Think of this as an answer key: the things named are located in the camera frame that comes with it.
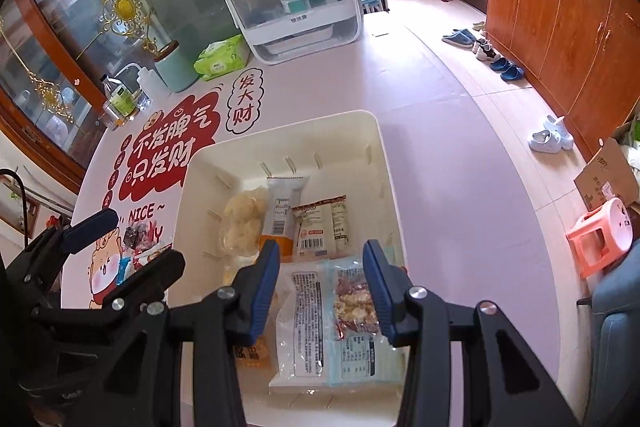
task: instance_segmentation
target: blue stool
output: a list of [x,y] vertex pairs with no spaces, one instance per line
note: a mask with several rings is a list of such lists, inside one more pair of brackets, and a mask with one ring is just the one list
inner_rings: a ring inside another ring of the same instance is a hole
[[381,0],[360,0],[364,13],[382,12]]

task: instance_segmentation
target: table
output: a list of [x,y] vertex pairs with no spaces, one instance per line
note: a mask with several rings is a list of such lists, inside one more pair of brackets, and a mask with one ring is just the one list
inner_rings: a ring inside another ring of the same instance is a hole
[[[110,206],[120,216],[119,234],[69,258],[62,306],[94,307],[110,291],[111,262],[120,256],[119,235],[127,222],[152,220],[160,241],[171,240],[181,182],[197,149],[365,109],[382,130],[413,282],[454,303],[498,303],[556,379],[560,336],[553,273],[506,150],[430,49],[385,12],[364,19],[363,35],[351,44],[276,66],[253,59],[244,70],[198,82],[107,132],[72,222]],[[252,73],[252,84],[242,81]],[[460,367],[457,354],[453,421],[462,418]]]

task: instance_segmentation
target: gold decorative metalwork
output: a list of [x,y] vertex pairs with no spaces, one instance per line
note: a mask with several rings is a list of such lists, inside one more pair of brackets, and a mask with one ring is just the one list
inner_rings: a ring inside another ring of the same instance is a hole
[[24,61],[20,58],[20,55],[18,55],[18,52],[15,50],[11,42],[9,42],[7,36],[4,34],[4,30],[2,29],[2,18],[0,18],[0,35],[2,35],[4,42],[6,42],[6,44],[9,46],[9,49],[11,50],[12,54],[14,54],[15,58],[18,59],[18,62],[20,62],[20,65],[24,68],[24,71],[26,71],[31,84],[33,84],[35,91],[40,96],[40,103],[42,104],[42,108],[45,111],[50,112],[51,114],[61,116],[69,123],[75,123],[71,111],[69,111],[69,108],[66,107],[66,104],[62,100],[62,93],[60,93],[60,88],[53,82],[38,78],[38,76],[33,73],[33,71],[31,71],[24,63]]
[[157,54],[156,38],[149,38],[153,9],[147,9],[145,1],[147,0],[102,0],[100,31],[76,57],[76,60],[95,42],[95,39],[109,31],[123,37],[142,40],[144,50]]

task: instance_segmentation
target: pink plastic stool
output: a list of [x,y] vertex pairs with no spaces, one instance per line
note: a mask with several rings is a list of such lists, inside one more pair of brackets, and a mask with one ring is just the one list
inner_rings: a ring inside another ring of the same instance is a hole
[[[589,264],[584,256],[582,237],[596,230],[602,231],[604,247],[600,252],[600,259],[594,264]],[[620,198],[613,198],[600,208],[587,212],[578,219],[575,226],[566,234],[566,238],[573,246],[580,277],[586,279],[615,262],[631,248],[633,240],[631,220]]]

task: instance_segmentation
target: cardboard box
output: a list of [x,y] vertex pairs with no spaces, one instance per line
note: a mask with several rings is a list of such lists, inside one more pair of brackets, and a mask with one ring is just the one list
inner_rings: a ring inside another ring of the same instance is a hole
[[615,196],[629,206],[638,199],[640,191],[620,145],[613,138],[607,138],[574,183],[589,211]]

